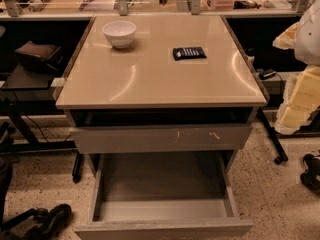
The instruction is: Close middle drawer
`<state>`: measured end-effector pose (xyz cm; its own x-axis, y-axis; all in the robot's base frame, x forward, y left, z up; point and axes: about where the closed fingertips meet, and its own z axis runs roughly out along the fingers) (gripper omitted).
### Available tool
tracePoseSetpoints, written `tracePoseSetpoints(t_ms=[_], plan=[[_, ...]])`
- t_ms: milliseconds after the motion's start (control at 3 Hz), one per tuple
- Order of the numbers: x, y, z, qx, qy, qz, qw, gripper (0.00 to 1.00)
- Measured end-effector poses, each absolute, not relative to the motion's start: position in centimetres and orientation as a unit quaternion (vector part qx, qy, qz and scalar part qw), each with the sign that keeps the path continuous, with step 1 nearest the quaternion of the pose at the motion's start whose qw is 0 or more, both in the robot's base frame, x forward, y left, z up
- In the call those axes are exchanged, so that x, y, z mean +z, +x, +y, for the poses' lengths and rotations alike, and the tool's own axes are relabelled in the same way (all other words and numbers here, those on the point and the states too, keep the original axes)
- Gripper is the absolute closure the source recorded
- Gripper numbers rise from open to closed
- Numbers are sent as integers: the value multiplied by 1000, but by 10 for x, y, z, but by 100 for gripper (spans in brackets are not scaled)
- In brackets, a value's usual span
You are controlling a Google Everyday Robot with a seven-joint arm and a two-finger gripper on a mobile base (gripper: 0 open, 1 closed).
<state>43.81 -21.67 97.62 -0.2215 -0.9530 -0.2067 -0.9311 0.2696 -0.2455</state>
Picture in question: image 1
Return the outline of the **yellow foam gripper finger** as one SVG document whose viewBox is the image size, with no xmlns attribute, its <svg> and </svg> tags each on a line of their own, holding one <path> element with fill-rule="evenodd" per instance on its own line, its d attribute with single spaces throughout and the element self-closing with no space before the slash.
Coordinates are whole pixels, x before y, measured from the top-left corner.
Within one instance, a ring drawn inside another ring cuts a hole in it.
<svg viewBox="0 0 320 240">
<path fill-rule="evenodd" d="M 320 106 L 320 67 L 308 65 L 299 74 L 291 74 L 286 82 L 275 130 L 291 135 L 304 125 Z"/>
<path fill-rule="evenodd" d="M 298 23 L 292 24 L 274 39 L 272 45 L 282 50 L 294 49 L 296 46 L 297 27 Z"/>
</svg>

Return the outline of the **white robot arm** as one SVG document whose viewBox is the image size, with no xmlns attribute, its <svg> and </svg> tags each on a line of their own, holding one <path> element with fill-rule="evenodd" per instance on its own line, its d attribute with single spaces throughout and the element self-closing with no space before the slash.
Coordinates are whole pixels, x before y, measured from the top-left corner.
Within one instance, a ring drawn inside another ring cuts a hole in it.
<svg viewBox="0 0 320 240">
<path fill-rule="evenodd" d="M 320 106 L 320 0 L 309 7 L 299 22 L 276 37 L 272 45 L 293 49 L 295 59 L 306 65 L 302 72 L 288 78 L 277 112 L 275 130 L 291 135 Z"/>
</svg>

